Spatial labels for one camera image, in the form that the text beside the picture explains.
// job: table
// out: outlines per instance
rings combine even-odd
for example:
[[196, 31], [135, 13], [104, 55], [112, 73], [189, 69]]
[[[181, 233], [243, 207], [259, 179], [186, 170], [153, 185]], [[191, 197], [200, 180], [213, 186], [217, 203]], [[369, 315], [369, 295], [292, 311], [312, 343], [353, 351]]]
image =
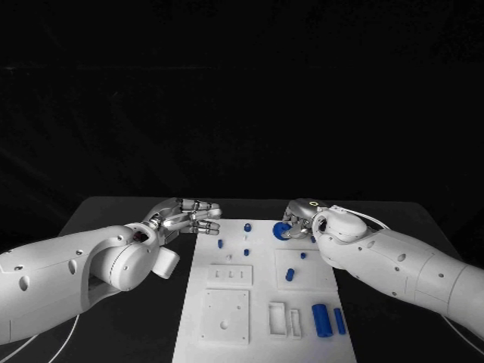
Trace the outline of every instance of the table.
[[[140, 222], [153, 206], [165, 199], [91, 197], [80, 204], [60, 235]], [[288, 200], [196, 199], [219, 203], [226, 219], [279, 220], [288, 204]], [[390, 229], [420, 239], [459, 259], [455, 248], [419, 204], [325, 202], [373, 216]], [[181, 234], [168, 244], [181, 257], [168, 280], [150, 274], [132, 291], [104, 299], [80, 315], [73, 336], [55, 362], [171, 362], [194, 240], [194, 235]], [[359, 363], [484, 361], [436, 313], [384, 296], [346, 271], [334, 270], [334, 275]], [[73, 319], [40, 334], [8, 362], [47, 363], [65, 342], [72, 325]], [[0, 346], [0, 358], [24, 341]]]

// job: cable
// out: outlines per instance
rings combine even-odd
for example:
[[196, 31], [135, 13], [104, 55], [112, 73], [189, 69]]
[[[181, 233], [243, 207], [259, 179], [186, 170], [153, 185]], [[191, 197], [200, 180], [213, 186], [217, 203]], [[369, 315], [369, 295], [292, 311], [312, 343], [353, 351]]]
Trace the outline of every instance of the cable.
[[[390, 229], [377, 219], [374, 219], [373, 217], [367, 216], [366, 214], [361, 214], [359, 212], [354, 212], [353, 210], [348, 210], [348, 209], [346, 209], [346, 208], [343, 208], [340, 206], [338, 206], [338, 208], [341, 208], [347, 212], [356, 214], [357, 216], [361, 216], [361, 217], [367, 218], [370, 221], [373, 221], [374, 223], [377, 223], [384, 229]], [[461, 334], [461, 332], [458, 331], [458, 329], [455, 328], [455, 326], [449, 322], [449, 319], [444, 315], [441, 315], [441, 317], [444, 317], [444, 320], [446, 321], [448, 325], [452, 327], [452, 330], [456, 332], [456, 334], [461, 336], [461, 338], [465, 340], [465, 342], [468, 342], [469, 346], [484, 355], [484, 351], [471, 343], [471, 341], [468, 340], [468, 338], [465, 337], [465, 335]]]
[[[55, 358], [56, 358], [56, 356], [60, 354], [60, 351], [62, 351], [62, 349], [65, 348], [65, 345], [68, 344], [68, 341], [69, 341], [69, 338], [70, 338], [70, 335], [73, 334], [73, 330], [75, 330], [75, 327], [76, 327], [76, 322], [78, 322], [78, 317], [79, 317], [80, 315], [76, 315], [76, 319], [75, 319], [75, 323], [73, 323], [73, 327], [70, 328], [70, 332], [69, 332], [69, 336], [68, 336], [68, 338], [65, 339], [65, 343], [62, 344], [62, 347], [60, 347], [60, 349], [59, 349], [59, 351], [56, 352], [56, 354], [55, 354], [55, 356], [53, 356], [53, 358], [52, 358], [52, 360], [47, 362], [47, 363], [52, 363], [53, 362], [53, 360], [55, 360]], [[0, 361], [0, 363], [4, 363], [11, 357], [13, 357], [13, 355], [33, 342], [33, 339], [36, 338], [39, 336], [39, 334], [34, 336], [34, 337], [31, 337], [30, 339], [29, 339], [29, 341], [19, 347], [19, 349]]]
[[0, 363], [4, 363], [4, 361], [10, 359], [10, 357], [13, 357], [13, 355], [33, 342], [33, 339], [36, 337], [37, 335], [29, 339], [29, 341], [19, 347], [19, 349], [0, 361]]

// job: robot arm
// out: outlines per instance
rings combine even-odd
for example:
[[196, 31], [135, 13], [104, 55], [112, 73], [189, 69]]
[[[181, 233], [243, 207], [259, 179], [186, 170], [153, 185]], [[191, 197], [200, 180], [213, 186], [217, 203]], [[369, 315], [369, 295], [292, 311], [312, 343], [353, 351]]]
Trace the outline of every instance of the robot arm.
[[217, 204], [171, 198], [144, 221], [27, 244], [0, 255], [0, 345], [68, 321], [150, 271], [168, 278], [177, 254], [161, 247], [183, 233], [217, 234]]
[[321, 258], [334, 268], [395, 299], [446, 316], [484, 339], [484, 270], [405, 234], [373, 231], [337, 206], [298, 199], [288, 208], [297, 219], [285, 213], [282, 223], [291, 223], [291, 229], [282, 227], [282, 238], [302, 236], [298, 231], [308, 228]]

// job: blue cylinder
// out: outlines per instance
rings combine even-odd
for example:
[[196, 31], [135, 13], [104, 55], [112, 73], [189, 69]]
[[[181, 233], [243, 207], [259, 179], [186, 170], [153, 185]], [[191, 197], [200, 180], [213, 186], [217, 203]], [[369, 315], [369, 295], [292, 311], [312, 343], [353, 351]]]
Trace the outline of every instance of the blue cylinder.
[[334, 308], [334, 318], [337, 319], [338, 332], [341, 335], [346, 334], [346, 326], [343, 325], [343, 312], [338, 308]]
[[312, 318], [315, 319], [315, 333], [320, 338], [333, 336], [333, 329], [330, 323], [330, 316], [327, 315], [327, 308], [324, 304], [315, 304], [311, 307]]
[[286, 281], [291, 281], [294, 279], [294, 270], [292, 269], [289, 269], [288, 270], [288, 273], [285, 274], [285, 280]]
[[279, 240], [288, 240], [288, 238], [282, 237], [282, 233], [291, 229], [291, 226], [286, 223], [278, 222], [272, 226], [272, 234]]

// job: black background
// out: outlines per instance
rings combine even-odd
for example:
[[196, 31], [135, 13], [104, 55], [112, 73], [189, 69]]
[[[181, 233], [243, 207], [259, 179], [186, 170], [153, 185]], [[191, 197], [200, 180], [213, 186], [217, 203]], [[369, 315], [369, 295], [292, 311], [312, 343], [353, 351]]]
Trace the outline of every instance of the black background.
[[484, 268], [484, 1], [0, 2], [0, 251], [95, 195], [415, 201]]

